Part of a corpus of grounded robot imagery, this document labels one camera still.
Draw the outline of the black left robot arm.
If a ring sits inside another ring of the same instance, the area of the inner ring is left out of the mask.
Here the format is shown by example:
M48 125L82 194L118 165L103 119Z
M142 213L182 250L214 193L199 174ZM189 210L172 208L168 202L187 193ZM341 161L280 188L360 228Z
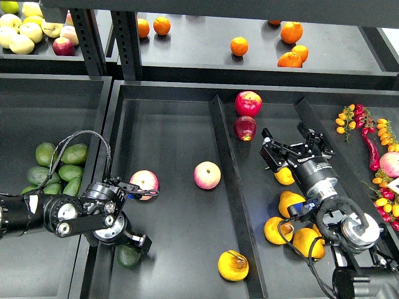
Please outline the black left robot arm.
M79 197L46 194L44 186L61 159L60 156L52 156L50 169L38 187L20 195L1 194L1 237L19 237L48 230L60 238L84 235L91 245L100 242L126 245L144 253L149 251L150 238L132 231L122 209L128 197L155 197L159 191L145 190L136 184L122 182L120 177L111 177L110 145L99 133L89 133L102 140L107 150L105 179L89 184Z

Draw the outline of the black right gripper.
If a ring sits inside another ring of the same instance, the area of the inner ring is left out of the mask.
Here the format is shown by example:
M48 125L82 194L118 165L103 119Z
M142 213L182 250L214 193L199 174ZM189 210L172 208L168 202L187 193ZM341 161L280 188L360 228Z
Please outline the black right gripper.
M328 139L323 133L316 133L308 128L303 121L298 123L297 130L305 139L305 152L275 141L269 130L263 128L261 134L264 141L260 155L273 172L289 166L294 180L305 196L336 194L338 175L327 161L334 155Z

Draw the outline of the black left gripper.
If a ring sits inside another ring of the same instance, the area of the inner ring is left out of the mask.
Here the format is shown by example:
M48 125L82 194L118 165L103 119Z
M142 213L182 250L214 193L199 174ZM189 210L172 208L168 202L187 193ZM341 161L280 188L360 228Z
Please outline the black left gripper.
M152 245L151 239L145 235L130 235L128 229L131 228L130 221L124 212L116 218L113 226L96 230L94 237L104 244L122 245L128 244L144 253L148 253Z

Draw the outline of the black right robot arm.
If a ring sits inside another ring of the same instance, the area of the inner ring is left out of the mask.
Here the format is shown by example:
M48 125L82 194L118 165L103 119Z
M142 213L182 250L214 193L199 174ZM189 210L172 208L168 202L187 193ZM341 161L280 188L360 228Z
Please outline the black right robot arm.
M278 236L305 259L328 298L397 298L398 259L378 247L387 234L386 227L336 191L339 177L328 162L334 151L325 135L308 129L303 122L297 129L305 141L296 145L279 143L267 128L262 130L262 158L274 173L288 168L305 197L304 202L288 205L289 215L275 225ZM294 221L310 221L318 228L308 249L300 250L287 239L288 234L298 238ZM333 253L331 287L314 267L313 250L321 240L331 246Z

